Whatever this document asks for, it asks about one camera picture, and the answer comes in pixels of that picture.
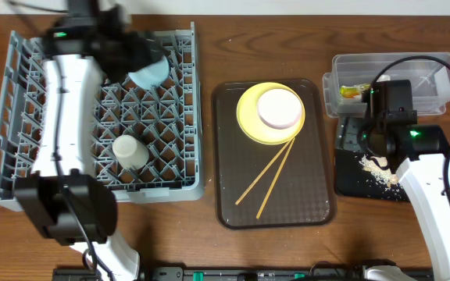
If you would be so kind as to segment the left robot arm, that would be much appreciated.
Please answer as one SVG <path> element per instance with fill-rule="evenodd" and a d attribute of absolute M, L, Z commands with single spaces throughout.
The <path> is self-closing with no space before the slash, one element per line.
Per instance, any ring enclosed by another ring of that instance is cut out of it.
<path fill-rule="evenodd" d="M 13 193 L 46 239 L 81 254 L 82 280 L 141 280 L 139 253 L 117 230 L 114 193 L 97 180 L 93 156 L 94 101 L 105 82 L 165 61 L 150 32 L 127 30 L 120 4 L 69 1 L 41 35 L 45 106 L 40 146 L 28 176 Z"/>

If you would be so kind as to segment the green snack wrapper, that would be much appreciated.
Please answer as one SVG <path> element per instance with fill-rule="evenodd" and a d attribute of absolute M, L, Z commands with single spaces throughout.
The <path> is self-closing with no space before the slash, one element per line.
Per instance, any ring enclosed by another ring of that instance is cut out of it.
<path fill-rule="evenodd" d="M 356 84 L 353 86 L 341 86 L 340 95 L 346 99 L 361 98 L 363 93 L 370 89 L 370 84 Z"/>

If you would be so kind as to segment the white plastic cup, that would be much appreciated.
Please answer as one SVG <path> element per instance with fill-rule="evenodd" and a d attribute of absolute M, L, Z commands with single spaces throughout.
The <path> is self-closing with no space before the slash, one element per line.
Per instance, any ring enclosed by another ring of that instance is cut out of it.
<path fill-rule="evenodd" d="M 125 169 L 141 169 L 149 160 L 147 147 L 131 135 L 117 137 L 112 149 L 116 160 Z"/>

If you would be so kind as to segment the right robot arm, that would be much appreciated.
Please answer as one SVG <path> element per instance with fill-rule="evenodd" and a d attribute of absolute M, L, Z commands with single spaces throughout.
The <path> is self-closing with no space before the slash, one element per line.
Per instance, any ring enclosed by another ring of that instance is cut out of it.
<path fill-rule="evenodd" d="M 420 125 L 408 80 L 373 82 L 362 96 L 357 140 L 398 177 L 412 204 L 436 280 L 450 280 L 450 144 L 438 125 Z"/>

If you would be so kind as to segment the light blue bowl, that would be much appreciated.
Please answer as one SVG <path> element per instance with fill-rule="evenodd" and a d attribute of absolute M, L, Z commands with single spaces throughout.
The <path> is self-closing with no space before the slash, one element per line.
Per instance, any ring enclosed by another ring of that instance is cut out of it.
<path fill-rule="evenodd" d="M 161 85 L 169 76 L 170 64 L 166 57 L 136 72 L 128 73 L 129 78 L 140 88 L 150 90 Z"/>

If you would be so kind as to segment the pink bowl with rice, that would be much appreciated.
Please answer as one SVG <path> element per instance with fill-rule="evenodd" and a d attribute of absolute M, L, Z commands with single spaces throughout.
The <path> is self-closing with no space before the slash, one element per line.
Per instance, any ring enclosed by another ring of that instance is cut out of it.
<path fill-rule="evenodd" d="M 277 130 L 293 127 L 302 117 L 302 103 L 298 96 L 285 89 L 272 89 L 263 93 L 256 109 L 259 118 Z"/>

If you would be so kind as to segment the white tissue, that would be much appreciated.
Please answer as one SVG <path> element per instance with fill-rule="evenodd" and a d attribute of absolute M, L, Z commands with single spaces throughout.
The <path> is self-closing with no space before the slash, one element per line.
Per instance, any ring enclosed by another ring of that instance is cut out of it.
<path fill-rule="evenodd" d="M 390 81 L 390 80 L 391 80 L 391 77 L 389 75 L 384 74 L 378 78 L 377 82 L 384 82 L 384 81 Z"/>

